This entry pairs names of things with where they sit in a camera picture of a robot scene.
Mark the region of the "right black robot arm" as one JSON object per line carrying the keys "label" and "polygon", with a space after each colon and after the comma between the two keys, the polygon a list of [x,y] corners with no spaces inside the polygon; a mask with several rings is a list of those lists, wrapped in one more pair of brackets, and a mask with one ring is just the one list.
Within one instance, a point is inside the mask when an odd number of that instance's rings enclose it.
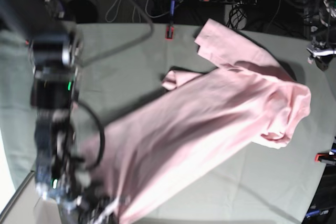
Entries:
{"label": "right black robot arm", "polygon": [[[76,32],[52,18],[42,0],[1,0],[1,18],[28,43],[33,66],[30,105],[36,110],[34,142],[37,150],[35,185],[43,199],[53,199],[77,223],[117,223],[118,201],[84,182],[101,163],[104,129],[93,110],[78,99],[77,57],[81,41]],[[73,104],[84,108],[99,131],[99,150],[92,163],[73,152],[76,134],[70,115]]]}

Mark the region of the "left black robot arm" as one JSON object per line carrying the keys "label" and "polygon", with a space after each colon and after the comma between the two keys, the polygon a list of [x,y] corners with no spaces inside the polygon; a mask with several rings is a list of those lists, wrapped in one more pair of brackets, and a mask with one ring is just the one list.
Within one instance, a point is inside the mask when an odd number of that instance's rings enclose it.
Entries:
{"label": "left black robot arm", "polygon": [[335,59],[335,0],[307,0],[304,20],[311,26],[309,61],[327,71]]}

